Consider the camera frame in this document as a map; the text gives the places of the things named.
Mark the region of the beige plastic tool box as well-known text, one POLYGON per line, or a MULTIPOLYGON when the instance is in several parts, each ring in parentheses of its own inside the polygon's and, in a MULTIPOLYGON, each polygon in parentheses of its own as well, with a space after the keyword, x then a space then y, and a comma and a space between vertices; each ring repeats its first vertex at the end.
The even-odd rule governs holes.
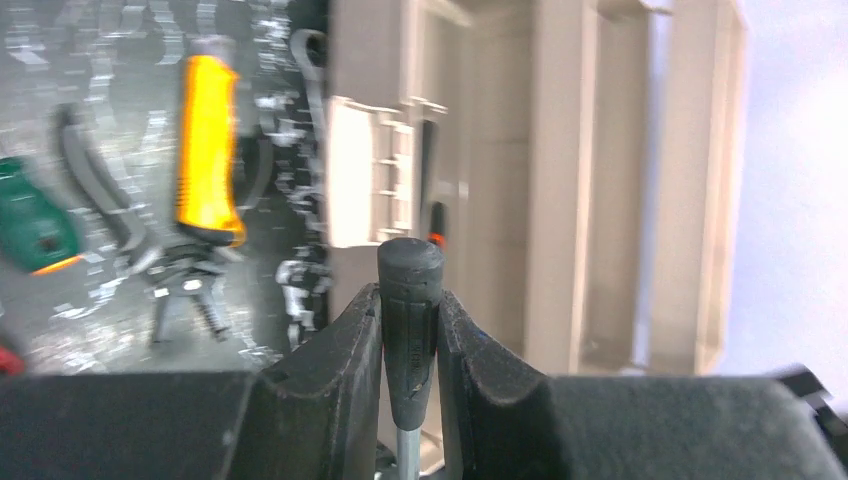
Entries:
POLYGON ((397 212, 447 209, 446 286, 501 358, 616 379, 725 347, 747 27, 735 1, 335 1, 329 242, 340 313, 376 278, 385 141, 441 105, 397 212))

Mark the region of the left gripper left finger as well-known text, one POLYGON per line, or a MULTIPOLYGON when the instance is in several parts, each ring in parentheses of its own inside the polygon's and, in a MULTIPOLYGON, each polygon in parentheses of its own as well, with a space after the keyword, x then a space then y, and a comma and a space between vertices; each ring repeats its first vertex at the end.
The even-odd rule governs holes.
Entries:
POLYGON ((5 479, 369 479, 381 382, 365 286, 260 371, 16 376, 1 383, 5 479))

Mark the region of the red needle nose pliers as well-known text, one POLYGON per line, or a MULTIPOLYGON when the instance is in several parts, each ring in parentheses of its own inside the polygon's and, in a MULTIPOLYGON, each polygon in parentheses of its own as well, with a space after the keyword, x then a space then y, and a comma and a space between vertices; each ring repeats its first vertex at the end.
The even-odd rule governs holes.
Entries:
POLYGON ((446 222, 446 206, 435 201, 431 204, 430 209, 430 226, 427 235, 427 241, 444 249, 446 245, 447 222, 446 222))

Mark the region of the black handle hammer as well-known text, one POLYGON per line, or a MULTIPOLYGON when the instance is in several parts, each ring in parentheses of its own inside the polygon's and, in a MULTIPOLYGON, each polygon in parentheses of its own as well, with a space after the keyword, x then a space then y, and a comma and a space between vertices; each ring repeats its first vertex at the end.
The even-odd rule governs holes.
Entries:
POLYGON ((397 430, 398 477, 417 479, 445 258, 438 246, 404 237, 381 244, 377 263, 384 362, 397 430))

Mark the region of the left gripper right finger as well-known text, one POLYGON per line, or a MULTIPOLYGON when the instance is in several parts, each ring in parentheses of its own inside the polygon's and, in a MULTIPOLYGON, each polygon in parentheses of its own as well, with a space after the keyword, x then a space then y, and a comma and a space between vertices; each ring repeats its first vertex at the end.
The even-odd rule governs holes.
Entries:
POLYGON ((843 479, 805 404, 762 377, 545 375, 452 294, 438 340, 452 479, 843 479))

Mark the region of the black marble pattern mat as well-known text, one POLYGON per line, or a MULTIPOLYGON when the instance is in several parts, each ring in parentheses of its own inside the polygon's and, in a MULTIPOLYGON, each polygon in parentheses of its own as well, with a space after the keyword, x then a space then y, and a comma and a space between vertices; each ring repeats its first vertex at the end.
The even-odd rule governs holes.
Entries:
POLYGON ((325 60, 325 1, 5 1, 1 5, 1 151, 69 211, 84 238, 74 265, 30 276, 1 265, 1 327, 32 373, 264 367, 329 321, 321 219, 323 166, 297 59, 325 60), (233 41, 245 185, 258 154, 271 179, 244 220, 242 258, 214 286, 228 324, 218 341, 187 300, 167 339, 150 341, 155 298, 131 275, 104 221, 77 195, 56 152, 58 106, 75 107, 136 213, 168 244, 179 76, 192 40, 233 41))

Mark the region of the silver combination wrench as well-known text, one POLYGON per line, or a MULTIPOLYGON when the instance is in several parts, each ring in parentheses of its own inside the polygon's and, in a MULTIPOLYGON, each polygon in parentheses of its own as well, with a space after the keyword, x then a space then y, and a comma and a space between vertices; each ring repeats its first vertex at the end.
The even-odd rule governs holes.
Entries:
POLYGON ((321 157, 327 132, 324 98, 327 35, 314 29, 298 29, 291 34, 290 51, 303 77, 316 151, 321 157))

